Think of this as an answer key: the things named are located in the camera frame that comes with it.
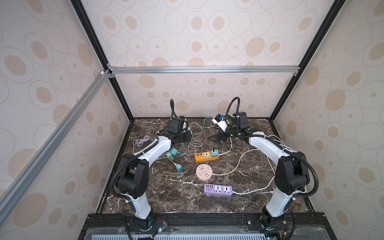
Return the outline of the orange power strip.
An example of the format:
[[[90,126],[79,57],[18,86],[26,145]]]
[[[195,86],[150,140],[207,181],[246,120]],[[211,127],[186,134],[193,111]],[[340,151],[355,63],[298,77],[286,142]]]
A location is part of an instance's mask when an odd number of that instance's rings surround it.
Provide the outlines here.
[[[213,158],[213,157],[211,156],[211,151],[209,151],[209,152],[203,152],[203,153],[198,153],[198,154],[195,154],[195,161],[196,161],[197,163],[200,163],[200,162],[206,162],[206,161],[211,161],[211,160],[217,160],[217,159],[219,158],[219,156]]]

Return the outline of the round pink power strip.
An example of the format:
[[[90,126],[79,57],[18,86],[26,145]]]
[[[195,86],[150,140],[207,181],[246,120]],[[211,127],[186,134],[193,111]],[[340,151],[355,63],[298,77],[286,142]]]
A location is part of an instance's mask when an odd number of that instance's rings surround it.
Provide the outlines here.
[[[213,176],[212,168],[207,164],[201,164],[196,168],[196,176],[200,181],[206,182]]]

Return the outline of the purple power strip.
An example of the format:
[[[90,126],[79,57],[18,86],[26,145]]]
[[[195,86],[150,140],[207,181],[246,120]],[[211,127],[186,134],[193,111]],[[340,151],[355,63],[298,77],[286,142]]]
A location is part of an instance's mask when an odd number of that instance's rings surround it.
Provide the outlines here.
[[[233,189],[231,186],[205,184],[204,193],[212,196],[230,197],[233,194]]]

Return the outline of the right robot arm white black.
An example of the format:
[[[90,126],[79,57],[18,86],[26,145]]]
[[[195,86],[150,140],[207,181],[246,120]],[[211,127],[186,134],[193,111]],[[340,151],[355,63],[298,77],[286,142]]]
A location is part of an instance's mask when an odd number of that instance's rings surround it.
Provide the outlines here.
[[[310,197],[319,189],[319,177],[307,162],[305,154],[290,150],[264,132],[251,127],[245,112],[235,113],[232,117],[218,114],[212,122],[219,129],[219,133],[213,135],[216,142],[239,138],[275,163],[276,189],[263,209],[264,215],[270,218],[281,217],[297,197]]]

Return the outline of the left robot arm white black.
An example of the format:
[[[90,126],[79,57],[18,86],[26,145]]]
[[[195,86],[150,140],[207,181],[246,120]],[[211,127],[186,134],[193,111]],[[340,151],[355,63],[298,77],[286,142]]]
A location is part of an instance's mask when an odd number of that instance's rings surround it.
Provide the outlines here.
[[[137,219],[150,222],[153,210],[146,196],[149,168],[162,155],[170,153],[175,144],[189,142],[191,137],[187,119],[172,117],[152,143],[135,154],[122,157],[121,165],[111,179],[111,194],[129,201]]]

